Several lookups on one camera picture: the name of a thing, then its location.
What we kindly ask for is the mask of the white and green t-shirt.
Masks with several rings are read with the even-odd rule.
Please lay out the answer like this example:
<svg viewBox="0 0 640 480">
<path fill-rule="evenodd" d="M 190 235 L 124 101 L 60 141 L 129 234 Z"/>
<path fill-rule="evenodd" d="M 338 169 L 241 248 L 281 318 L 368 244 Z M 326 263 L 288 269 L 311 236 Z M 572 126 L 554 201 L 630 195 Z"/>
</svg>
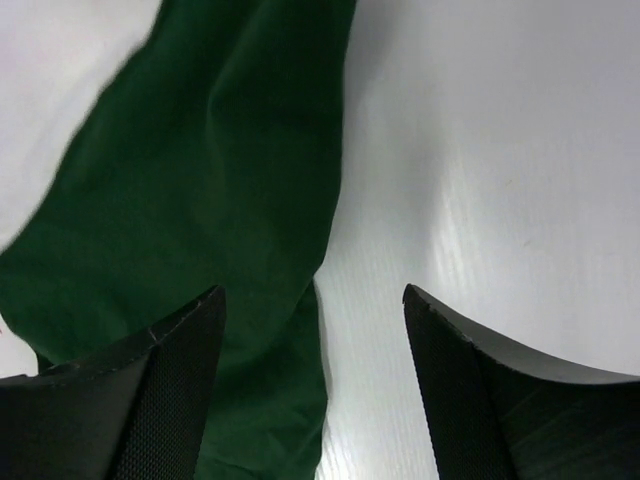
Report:
<svg viewBox="0 0 640 480">
<path fill-rule="evenodd" d="M 196 475 L 311 479 L 313 277 L 340 190 L 351 1 L 165 1 L 1 257 L 1 313 L 62 363 L 226 291 Z"/>
</svg>

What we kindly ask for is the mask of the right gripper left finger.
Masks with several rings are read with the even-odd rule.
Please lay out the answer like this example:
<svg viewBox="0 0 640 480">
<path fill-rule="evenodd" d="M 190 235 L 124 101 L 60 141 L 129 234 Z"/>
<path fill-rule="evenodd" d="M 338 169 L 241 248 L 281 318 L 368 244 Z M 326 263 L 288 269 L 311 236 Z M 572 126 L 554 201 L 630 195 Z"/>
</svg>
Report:
<svg viewBox="0 0 640 480">
<path fill-rule="evenodd" d="M 193 478 L 225 320 L 214 287 L 90 356 L 2 379 L 2 478 Z"/>
</svg>

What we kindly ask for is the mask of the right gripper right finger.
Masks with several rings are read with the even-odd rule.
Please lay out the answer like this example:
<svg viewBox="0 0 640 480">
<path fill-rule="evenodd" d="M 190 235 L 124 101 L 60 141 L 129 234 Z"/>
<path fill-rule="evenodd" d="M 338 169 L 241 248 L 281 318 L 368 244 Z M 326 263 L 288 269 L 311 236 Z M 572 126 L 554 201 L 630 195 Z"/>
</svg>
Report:
<svg viewBox="0 0 640 480">
<path fill-rule="evenodd" d="M 415 285 L 403 307 L 440 478 L 638 478 L 638 377 L 533 349 Z"/>
</svg>

